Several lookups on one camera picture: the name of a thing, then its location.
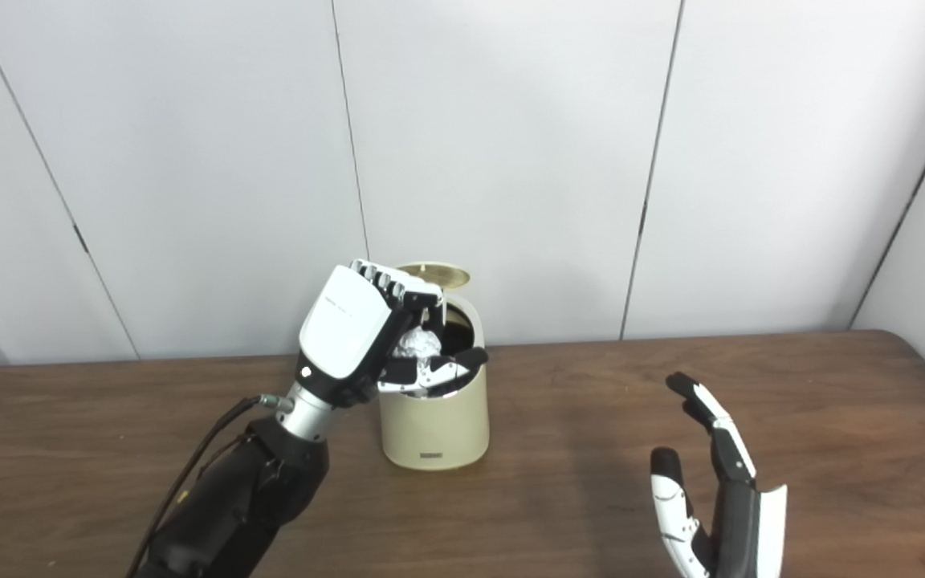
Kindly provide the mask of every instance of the panel seam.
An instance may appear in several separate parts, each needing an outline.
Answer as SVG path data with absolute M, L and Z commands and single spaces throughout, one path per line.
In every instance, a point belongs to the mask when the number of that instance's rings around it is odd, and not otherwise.
M 880 260 L 877 261 L 877 266 L 874 268 L 873 274 L 870 276 L 870 281 L 866 284 L 866 291 L 862 292 L 862 297 L 860 297 L 858 305 L 855 306 L 855 312 L 853 312 L 851 319 L 848 321 L 848 326 L 845 327 L 845 329 L 851 329 L 852 326 L 855 325 L 855 320 L 858 318 L 859 312 L 862 311 L 862 305 L 866 303 L 866 297 L 870 296 L 870 290 L 873 289 L 873 285 L 877 281 L 877 275 L 880 275 L 880 270 L 884 267 L 884 261 L 887 260 L 887 255 L 891 252 L 891 246 L 894 245 L 894 241 L 899 237 L 899 233 L 902 231 L 902 225 L 904 221 L 906 221 L 907 217 L 909 217 L 909 211 L 913 205 L 913 202 L 915 201 L 915 195 L 919 194 L 919 190 L 921 190 L 923 187 L 924 182 L 925 165 L 923 167 L 923 171 L 920 173 L 917 183 L 915 183 L 915 187 L 913 189 L 913 193 L 911 193 L 909 197 L 909 201 L 906 202 L 906 205 L 902 209 L 902 213 L 899 216 L 899 222 L 895 224 L 894 230 L 891 233 L 891 237 L 888 238 L 887 245 L 884 246 L 884 252 L 881 253 Z
M 683 4 L 680 0 L 678 11 L 676 11 L 676 23 L 673 26 L 673 45 L 669 51 L 669 65 L 666 68 L 666 82 L 662 89 L 662 102 L 658 106 L 658 124 L 656 125 L 656 135 L 652 145 L 652 161 L 649 164 L 649 178 L 645 185 L 645 202 L 642 204 L 642 216 L 638 223 L 638 241 L 634 245 L 634 257 L 630 264 L 630 279 L 627 283 L 627 300 L 623 304 L 623 318 L 620 319 L 620 341 L 623 340 L 627 332 L 627 315 L 630 314 L 630 300 L 634 292 L 634 273 L 638 270 L 638 256 L 642 252 L 642 240 L 645 237 L 645 222 L 649 213 L 649 198 L 652 195 L 652 185 L 654 183 L 654 169 L 656 169 L 656 160 L 658 158 L 658 142 L 662 138 L 663 121 L 666 118 L 666 104 L 669 99 L 669 84 L 673 77 L 673 62 L 676 60 L 676 45 L 680 40 L 680 23 L 683 22 Z
M 28 136 L 30 137 L 31 143 L 34 144 L 34 149 L 38 153 L 38 157 L 41 160 L 41 165 L 42 167 L 44 167 L 45 173 L 47 173 L 48 175 L 49 182 L 52 183 L 52 188 L 54 188 L 55 190 L 56 197 L 58 197 L 59 202 L 62 202 L 63 204 L 63 211 L 66 212 L 67 219 L 69 219 L 70 223 L 76 228 L 77 221 L 74 219 L 73 211 L 70 210 L 70 205 L 67 204 L 66 198 L 63 197 L 63 191 L 59 187 L 58 181 L 55 179 L 55 173 L 52 172 L 52 167 L 48 164 L 48 159 L 45 157 L 45 152 L 41 148 L 41 143 L 38 142 L 38 138 L 34 135 L 34 129 L 31 128 L 30 122 L 26 119 L 26 114 L 23 113 L 22 106 L 19 105 L 19 99 L 16 98 L 16 92 L 14 91 L 14 88 L 12 87 L 10 80 L 6 77 L 5 70 L 2 68 L 2 63 L 0 63 L 0 78 L 2 79 L 2 83 L 5 85 L 6 91 L 8 92 L 8 94 L 10 94 L 10 99 L 12 103 L 14 103 L 14 108 L 16 109 L 16 113 L 18 113 L 19 118 L 21 118 L 23 127 L 26 129 L 26 134 L 28 134 Z M 131 337 L 131 332 L 128 331 L 128 326 L 126 326 L 124 322 L 124 317 L 122 317 L 122 315 L 120 314 L 119 308 L 116 306 L 116 301 L 113 299 L 112 293 L 109 292 L 109 287 L 106 286 L 106 281 L 102 277 L 102 271 L 99 271 L 98 263 L 95 263 L 95 257 L 92 256 L 91 251 L 88 251 L 87 248 L 85 248 L 85 251 L 87 251 L 88 260 L 91 261 L 92 269 L 95 271 L 95 275 L 99 279 L 99 285 L 102 286 L 102 290 L 106 294 L 106 299 L 109 300 L 109 304 L 110 304 L 110 307 L 112 307 L 113 314 L 116 315 L 116 319 L 120 324 L 120 328 L 124 329 L 124 336 L 126 337 L 126 340 L 128 340 L 128 343 L 131 344 L 131 350 L 133 351 L 133 354 L 135 354 L 135 357 L 137 359 L 140 359 L 141 355 L 138 352 L 138 348 L 135 345 L 135 341 L 133 341 Z
M 356 159 L 356 135 L 352 130 L 352 113 L 348 109 L 348 84 L 344 81 L 344 60 L 341 58 L 341 33 L 337 28 L 337 10 L 331 0 L 331 20 L 334 22 L 334 44 L 337 47 L 337 66 L 341 73 L 341 95 L 344 97 L 344 117 L 348 122 L 348 145 L 352 148 L 352 174 L 356 177 L 356 197 L 359 200 L 359 219 L 363 223 L 363 244 L 366 246 L 366 260 L 371 260 L 370 237 L 366 230 L 366 210 L 363 208 L 363 188 L 359 181 L 359 161 Z

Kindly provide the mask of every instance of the trash can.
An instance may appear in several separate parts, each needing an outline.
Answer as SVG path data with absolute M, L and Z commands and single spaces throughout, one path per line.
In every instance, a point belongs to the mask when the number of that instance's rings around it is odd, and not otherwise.
M 462 268 L 446 263 L 398 267 L 445 290 L 448 312 L 442 355 L 484 347 L 484 329 L 473 304 L 450 292 L 470 281 Z M 487 413 L 487 364 L 458 391 L 443 397 L 382 393 L 381 442 L 393 463 L 415 470 L 448 470 L 479 460 L 487 451 L 491 425 Z

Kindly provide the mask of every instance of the open lid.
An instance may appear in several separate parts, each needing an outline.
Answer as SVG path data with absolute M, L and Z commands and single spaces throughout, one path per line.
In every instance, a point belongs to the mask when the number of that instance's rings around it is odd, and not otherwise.
M 440 286 L 444 290 L 459 289 L 470 282 L 470 274 L 461 267 L 452 266 L 448 263 L 436 263 L 436 261 L 416 261 L 399 266 L 400 271 L 406 271 L 409 275 L 423 279 L 428 283 Z

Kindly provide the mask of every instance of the robotic arm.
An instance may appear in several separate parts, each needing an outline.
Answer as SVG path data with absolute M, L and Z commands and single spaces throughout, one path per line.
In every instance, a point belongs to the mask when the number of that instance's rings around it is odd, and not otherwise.
M 249 576 L 279 528 L 304 511 L 323 482 L 336 411 L 366 403 L 378 391 L 454 391 L 487 361 L 483 348 L 455 357 L 389 359 L 408 329 L 440 334 L 445 311 L 440 287 L 404 271 L 362 259 L 335 267 L 302 325 L 290 394 L 249 398 L 221 417 L 182 477 L 212 436 L 247 407 L 278 410 L 251 421 L 229 444 L 230 453 L 210 459 L 165 522 L 158 529 L 151 524 L 128 578 Z M 169 502 L 170 496 L 157 519 Z
M 737 425 L 705 385 L 683 373 L 667 377 L 666 385 L 683 396 L 684 413 L 710 435 L 719 478 L 710 538 L 683 489 L 678 454 L 669 447 L 652 451 L 652 495 L 666 552 L 683 578 L 777 578 L 787 486 L 756 490 L 756 466 Z

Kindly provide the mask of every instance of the black cable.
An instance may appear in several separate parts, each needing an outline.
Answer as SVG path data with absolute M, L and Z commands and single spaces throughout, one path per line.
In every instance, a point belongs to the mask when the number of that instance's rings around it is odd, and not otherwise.
M 206 436 L 198 443 L 198 447 L 196 447 L 194 453 L 191 454 L 191 458 L 188 458 L 188 463 L 184 465 L 184 469 L 177 475 L 177 479 L 173 480 L 173 485 L 169 487 L 169 491 L 166 491 L 166 497 L 162 499 L 162 503 L 159 504 L 157 512 L 152 516 L 152 522 L 148 524 L 148 530 L 145 531 L 142 541 L 138 544 L 138 550 L 135 552 L 135 559 L 131 560 L 131 567 L 128 568 L 126 578 L 133 578 L 133 575 L 138 572 L 138 567 L 143 557 L 145 557 L 145 552 L 148 549 L 149 542 L 152 540 L 152 535 L 155 535 L 155 531 L 159 528 L 159 523 L 162 522 L 162 516 L 166 515 L 166 509 L 169 508 L 170 502 L 173 501 L 173 497 L 177 496 L 177 491 L 181 489 L 181 486 L 184 486 L 185 480 L 188 479 L 188 474 L 194 469 L 195 464 L 198 464 L 198 460 L 201 460 L 202 454 L 206 452 L 209 444 L 213 442 L 213 438 L 230 425 L 236 417 L 252 409 L 254 405 L 261 403 L 263 398 L 264 396 L 257 395 L 255 397 L 247 397 L 236 403 L 234 407 L 231 407 L 227 413 L 224 413 L 223 416 L 216 421 L 216 424 L 213 424 L 209 433 L 206 433 Z
M 252 439 L 252 436 L 245 434 L 235 436 L 234 439 L 230 440 L 230 442 L 224 443 L 219 450 L 214 451 L 212 456 L 209 457 L 209 460 L 206 460 L 206 463 L 202 464 L 201 468 L 198 468 L 198 475 L 195 476 L 196 482 L 199 479 L 202 479 L 203 473 L 205 473 L 206 470 L 208 470 L 209 467 L 213 465 L 213 462 L 217 461 L 217 458 L 222 456 L 224 451 L 230 450 L 231 447 L 237 446 L 239 443 L 247 442 L 249 439 Z

